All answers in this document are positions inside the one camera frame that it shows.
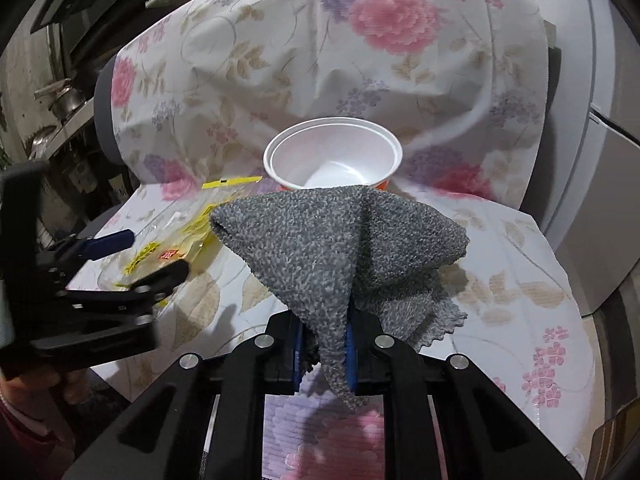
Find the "person's hand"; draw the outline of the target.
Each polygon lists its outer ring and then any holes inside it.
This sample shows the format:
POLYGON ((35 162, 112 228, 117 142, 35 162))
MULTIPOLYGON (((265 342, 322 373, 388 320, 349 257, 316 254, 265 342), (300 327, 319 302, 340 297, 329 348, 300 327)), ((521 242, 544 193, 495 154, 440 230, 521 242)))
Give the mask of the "person's hand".
POLYGON ((59 388, 68 404, 84 402, 89 395, 86 370, 60 375, 50 367, 40 367, 12 379, 1 376, 1 394, 17 410, 39 417, 51 400, 50 390, 59 388))

